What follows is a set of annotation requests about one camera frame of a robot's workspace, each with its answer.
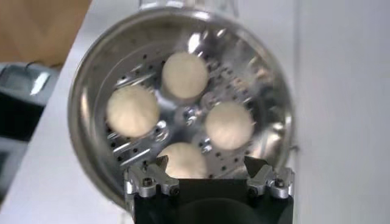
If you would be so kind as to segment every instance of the stainless steel bowl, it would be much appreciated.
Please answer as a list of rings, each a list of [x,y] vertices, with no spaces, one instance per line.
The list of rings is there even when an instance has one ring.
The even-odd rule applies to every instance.
[[[210,70],[208,87],[195,102],[180,102],[161,90],[163,64],[180,51],[204,58]],[[111,93],[134,84],[153,92],[161,107],[156,128],[139,139],[120,136],[105,122]],[[214,147],[202,125],[213,105],[226,100],[245,105],[256,122],[251,141],[234,152]],[[68,110],[71,139],[83,168],[122,207],[124,168],[153,161],[169,144],[198,145],[209,178],[244,178],[245,155],[284,166],[293,132],[289,92],[272,55],[240,25],[191,9],[146,10],[106,31],[77,70]]]

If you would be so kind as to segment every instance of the wooden surface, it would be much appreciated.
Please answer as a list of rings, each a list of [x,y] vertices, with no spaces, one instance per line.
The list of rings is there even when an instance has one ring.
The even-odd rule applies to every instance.
[[[90,0],[0,0],[0,62],[63,63]]]

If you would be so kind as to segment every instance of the dough ball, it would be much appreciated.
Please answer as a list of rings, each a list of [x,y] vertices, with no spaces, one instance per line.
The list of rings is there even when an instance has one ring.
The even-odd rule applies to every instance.
[[[206,88],[208,71],[203,59],[186,52],[175,53],[163,68],[163,85],[179,99],[197,97]]]
[[[156,97],[141,86],[120,88],[108,100],[108,124],[123,136],[145,135],[154,128],[159,117]]]
[[[234,150],[243,146],[252,136],[252,116],[240,104],[223,102],[207,115],[206,133],[211,143],[220,149]]]
[[[206,177],[206,160],[196,146],[184,142],[175,143],[159,154],[159,156],[165,155],[168,155],[165,172],[169,176],[182,179]]]

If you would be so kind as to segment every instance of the hole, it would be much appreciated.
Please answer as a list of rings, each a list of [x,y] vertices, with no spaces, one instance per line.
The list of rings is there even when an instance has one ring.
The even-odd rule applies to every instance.
[[[253,107],[253,102],[252,101],[249,101],[247,104],[246,104],[246,108],[247,109],[250,109],[250,108],[252,108]]]
[[[178,194],[180,193],[180,190],[178,187],[171,187],[171,189],[169,190],[169,193],[172,196],[178,196]]]
[[[142,185],[145,187],[149,187],[152,184],[153,184],[153,179],[151,179],[150,177],[146,177],[142,180]]]

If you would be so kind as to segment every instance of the black object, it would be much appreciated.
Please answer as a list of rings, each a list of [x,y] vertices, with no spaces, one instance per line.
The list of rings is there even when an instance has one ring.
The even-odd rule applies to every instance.
[[[263,159],[257,159],[250,156],[244,157],[244,164],[248,175],[253,178],[263,167],[263,165],[268,165],[267,161]]]
[[[44,107],[0,93],[0,136],[29,141]]]
[[[291,224],[292,197],[248,197],[246,180],[181,179],[176,197],[135,196],[136,224]]]

